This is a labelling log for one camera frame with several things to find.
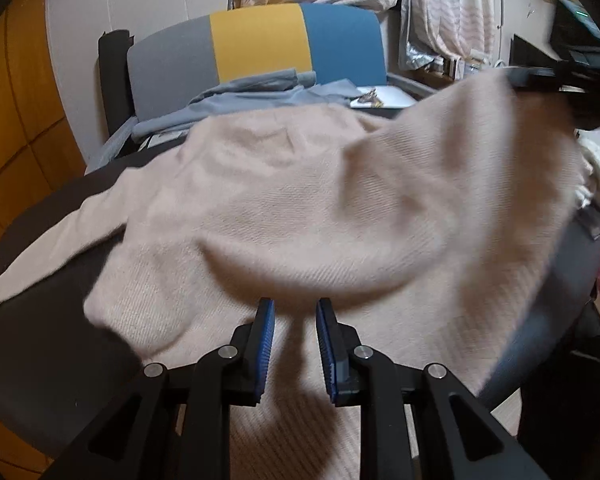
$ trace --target gray cloth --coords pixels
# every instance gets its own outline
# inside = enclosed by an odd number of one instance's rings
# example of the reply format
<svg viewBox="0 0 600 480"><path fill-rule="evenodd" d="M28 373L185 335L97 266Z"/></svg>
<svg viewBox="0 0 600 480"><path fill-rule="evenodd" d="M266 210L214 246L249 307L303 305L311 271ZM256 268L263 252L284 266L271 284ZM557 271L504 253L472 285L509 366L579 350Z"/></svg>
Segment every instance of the gray cloth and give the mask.
<svg viewBox="0 0 600 480"><path fill-rule="evenodd" d="M209 116L226 115L247 110L263 110L267 108L321 103L348 105L351 99L355 99L361 95L362 92L347 79L341 79L340 81L324 85L315 85L310 88L298 85L284 91L212 94L207 98L203 98L202 101L192 102L189 106L177 112L136 124L133 129L132 139L135 142L141 142L149 134L186 128Z"/></svg>
<svg viewBox="0 0 600 480"><path fill-rule="evenodd" d="M116 158L116 155L120 153L122 146L125 145L126 139L131 136L131 131L136 124L138 124L138 118L136 116L129 117L125 123L109 137L109 140L104 143L104 146L100 148L96 155L89 159L89 164L87 165L84 174L99 170Z"/></svg>
<svg viewBox="0 0 600 480"><path fill-rule="evenodd" d="M239 79L232 79L226 83L220 83L196 95L189 101L189 104L200 102L216 94L226 94L228 92L276 92L290 90L298 85L309 88L315 85L315 82L316 75L313 70L298 74L294 68L287 68L286 70L250 75Z"/></svg>

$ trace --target chair backrest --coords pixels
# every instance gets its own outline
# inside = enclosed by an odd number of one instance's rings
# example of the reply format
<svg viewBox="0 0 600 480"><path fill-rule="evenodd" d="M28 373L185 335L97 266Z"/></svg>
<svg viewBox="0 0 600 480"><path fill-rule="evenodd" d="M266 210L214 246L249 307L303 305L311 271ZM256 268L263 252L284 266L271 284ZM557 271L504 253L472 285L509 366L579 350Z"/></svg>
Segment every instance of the chair backrest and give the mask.
<svg viewBox="0 0 600 480"><path fill-rule="evenodd" d="M386 84L374 13L329 4L279 4L216 12L132 46L129 78L140 121L185 107L221 82L295 68L318 83Z"/></svg>

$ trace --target curtain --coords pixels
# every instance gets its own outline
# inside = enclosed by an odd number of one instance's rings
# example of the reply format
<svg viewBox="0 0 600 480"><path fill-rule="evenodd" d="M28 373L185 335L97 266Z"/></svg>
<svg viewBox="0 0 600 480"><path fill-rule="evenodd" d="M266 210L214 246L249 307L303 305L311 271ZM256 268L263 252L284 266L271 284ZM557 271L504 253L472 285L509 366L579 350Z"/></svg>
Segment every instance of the curtain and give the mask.
<svg viewBox="0 0 600 480"><path fill-rule="evenodd" d="M467 58L471 49L492 55L494 0L411 0L417 37L443 56Z"/></svg>
<svg viewBox="0 0 600 480"><path fill-rule="evenodd" d="M398 43L398 67L400 70L417 70L428 65L437 54L420 41L411 23L411 0L400 0L400 41Z"/></svg>

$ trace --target black table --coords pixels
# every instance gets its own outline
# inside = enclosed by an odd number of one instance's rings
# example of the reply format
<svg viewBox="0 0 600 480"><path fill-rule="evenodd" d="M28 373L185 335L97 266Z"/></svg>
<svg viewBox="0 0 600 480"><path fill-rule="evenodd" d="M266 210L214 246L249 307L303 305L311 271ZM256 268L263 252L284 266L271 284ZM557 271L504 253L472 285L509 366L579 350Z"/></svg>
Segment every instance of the black table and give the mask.
<svg viewBox="0 0 600 480"><path fill-rule="evenodd" d="M45 230L82 201L108 189L183 139L134 153L67 184L17 218L0 240L0 274ZM589 215L600 226L600 213ZM0 306L0 420L56 457L141 367L117 335L90 325L82 302L120 233ZM600 238L574 219L544 285L480 395L490 409L515 392L555 348L589 300L600 266Z"/></svg>

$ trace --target white wall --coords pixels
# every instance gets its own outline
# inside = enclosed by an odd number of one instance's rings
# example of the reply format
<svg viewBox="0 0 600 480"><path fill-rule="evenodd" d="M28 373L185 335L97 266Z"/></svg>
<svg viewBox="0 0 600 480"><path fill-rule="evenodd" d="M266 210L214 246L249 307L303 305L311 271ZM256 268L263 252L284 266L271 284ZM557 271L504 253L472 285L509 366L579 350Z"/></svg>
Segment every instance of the white wall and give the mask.
<svg viewBox="0 0 600 480"><path fill-rule="evenodd" d="M500 0L495 0L496 22L500 20ZM514 34L556 57L548 45L548 35L553 19L554 6L544 0L504 0L504 28L502 29L501 58L508 63L511 39ZM496 45L499 31L496 30Z"/></svg>
<svg viewBox="0 0 600 480"><path fill-rule="evenodd" d="M46 34L56 83L87 163L108 137L98 81L98 38L127 28L139 41L226 7L227 0L46 0Z"/></svg>

